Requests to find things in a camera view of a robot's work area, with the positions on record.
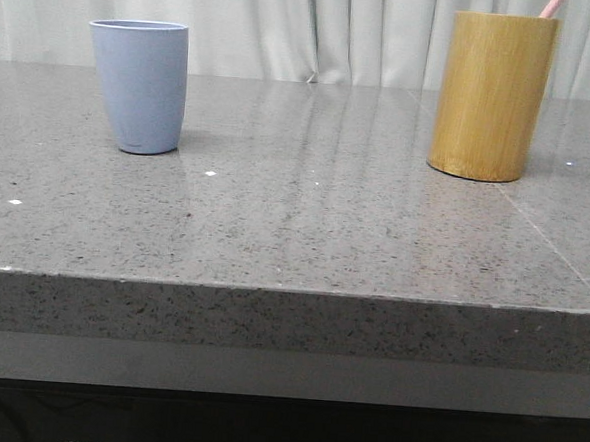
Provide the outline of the white curtain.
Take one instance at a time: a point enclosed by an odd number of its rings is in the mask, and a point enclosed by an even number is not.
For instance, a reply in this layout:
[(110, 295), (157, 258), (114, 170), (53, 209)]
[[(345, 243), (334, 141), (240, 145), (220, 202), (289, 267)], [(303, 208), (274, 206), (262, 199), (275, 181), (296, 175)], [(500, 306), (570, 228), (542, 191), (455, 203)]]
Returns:
[(546, 0), (0, 0), (0, 60), (86, 66), (100, 19), (188, 26), (193, 74), (437, 89), (458, 11)]

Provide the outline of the pink chopstick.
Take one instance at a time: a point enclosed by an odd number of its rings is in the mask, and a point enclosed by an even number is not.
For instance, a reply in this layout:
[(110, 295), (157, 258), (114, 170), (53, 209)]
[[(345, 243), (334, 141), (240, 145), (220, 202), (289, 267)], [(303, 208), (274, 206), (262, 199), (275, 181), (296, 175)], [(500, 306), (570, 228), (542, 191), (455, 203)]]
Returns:
[(565, 0), (549, 0), (542, 8), (539, 18), (552, 18)]

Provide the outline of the blue plastic cup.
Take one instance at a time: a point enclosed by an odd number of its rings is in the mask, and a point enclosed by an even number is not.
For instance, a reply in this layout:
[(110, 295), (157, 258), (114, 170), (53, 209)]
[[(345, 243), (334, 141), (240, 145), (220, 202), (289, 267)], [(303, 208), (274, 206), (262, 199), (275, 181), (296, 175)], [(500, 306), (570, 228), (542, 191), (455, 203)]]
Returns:
[(119, 149), (141, 155), (175, 150), (187, 95), (188, 27), (113, 19), (94, 20), (89, 27)]

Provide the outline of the bamboo cylindrical holder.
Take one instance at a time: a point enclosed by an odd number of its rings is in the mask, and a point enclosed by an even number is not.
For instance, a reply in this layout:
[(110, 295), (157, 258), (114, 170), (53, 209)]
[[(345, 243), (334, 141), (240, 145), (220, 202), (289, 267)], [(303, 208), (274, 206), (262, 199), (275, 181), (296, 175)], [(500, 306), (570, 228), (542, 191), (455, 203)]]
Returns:
[(468, 180), (506, 183), (525, 170), (559, 21), (460, 11), (428, 164)]

